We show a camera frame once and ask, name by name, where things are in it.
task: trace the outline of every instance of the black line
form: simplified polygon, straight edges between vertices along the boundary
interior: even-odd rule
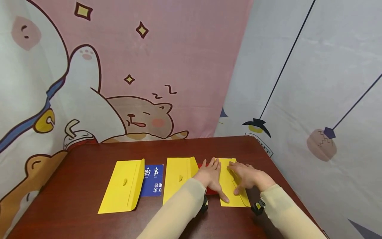
[[[350,113],[351,110],[353,110],[354,107],[356,107],[356,105],[362,100],[362,98],[369,92],[369,90],[371,88],[373,88],[373,86],[379,81],[379,79],[381,79],[382,77],[382,74],[379,75],[379,77],[374,81],[374,83],[367,89],[367,91],[365,91],[365,93],[363,93],[363,95],[361,96],[361,98],[359,98],[357,100],[357,102],[350,108],[350,110],[348,112],[346,112],[346,114],[342,117],[342,119],[340,119],[340,121],[338,121],[338,123],[333,127],[333,129],[335,129],[343,119],[345,119],[345,117]]]
[[[167,86],[168,87],[168,92],[170,93],[170,94],[176,94],[177,92],[171,92],[171,86],[170,85],[165,85],[165,86]]]
[[[161,98],[163,98],[163,97],[161,97],[161,96],[158,96],[158,94],[155,94],[155,93],[151,93],[151,94],[154,95],[156,99],[161,99]]]
[[[290,52],[289,52],[289,54],[288,54],[288,57],[286,58],[286,61],[285,61],[285,63],[284,63],[284,66],[283,66],[283,68],[281,69],[280,74],[279,74],[278,77],[277,77],[277,81],[276,81],[275,85],[273,86],[272,92],[270,93],[270,96],[269,96],[269,98],[268,98],[268,101],[267,101],[267,103],[265,104],[265,107],[264,107],[263,112],[261,113],[259,119],[261,119],[262,115],[264,114],[265,109],[266,109],[267,106],[268,106],[269,100],[270,100],[270,98],[272,97],[273,92],[275,91],[275,88],[276,88],[276,85],[277,85],[277,83],[278,83],[278,80],[280,79],[281,74],[283,73],[284,68],[285,68],[285,66],[287,65],[287,62],[288,62],[288,60],[289,60],[289,57],[290,57],[290,55],[292,54],[293,48],[295,47],[296,42],[297,42],[298,38],[300,37],[300,34],[301,34],[301,32],[302,32],[302,30],[303,30],[303,28],[304,28],[304,25],[305,25],[305,23],[306,23],[306,20],[308,19],[309,14],[310,14],[310,12],[311,12],[311,10],[312,10],[312,8],[313,8],[315,2],[316,2],[316,0],[313,0],[312,5],[311,5],[311,7],[310,7],[310,9],[309,9],[309,11],[308,11],[308,14],[307,14],[306,17],[305,17],[304,23],[303,23],[303,25],[301,26],[300,31],[299,31],[298,34],[297,34],[296,40],[295,40],[295,42],[293,43],[292,48],[290,49]]]

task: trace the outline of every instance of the cartoon cup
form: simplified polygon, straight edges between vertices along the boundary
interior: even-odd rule
[[[72,131],[71,128],[78,124],[78,120],[70,121],[65,127],[64,149],[70,151],[75,146],[86,143],[98,143],[93,134],[85,130]]]

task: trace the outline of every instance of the white curtain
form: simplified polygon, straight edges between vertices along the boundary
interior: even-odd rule
[[[215,132],[256,137],[333,239],[382,235],[381,9],[254,1]]]

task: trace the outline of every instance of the yellow envelope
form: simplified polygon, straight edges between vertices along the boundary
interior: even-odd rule
[[[230,169],[227,169],[229,162],[236,162],[236,159],[231,158],[219,158],[222,163],[222,171],[220,173],[219,182],[222,186],[223,192],[227,195],[230,202],[226,203],[220,199],[221,206],[231,206],[231,207],[251,207],[249,203],[247,192],[243,190],[239,195],[234,195],[233,191],[239,185],[239,177]]]
[[[144,159],[117,161],[98,214],[132,211],[144,178]]]
[[[167,158],[163,205],[199,170],[194,157]]]

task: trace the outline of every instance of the forearm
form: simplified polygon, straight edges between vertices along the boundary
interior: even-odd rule
[[[203,205],[206,188],[189,179],[155,214],[137,239],[178,239]]]
[[[326,239],[324,234],[295,204],[289,195],[274,185],[260,194],[265,213],[286,239]]]

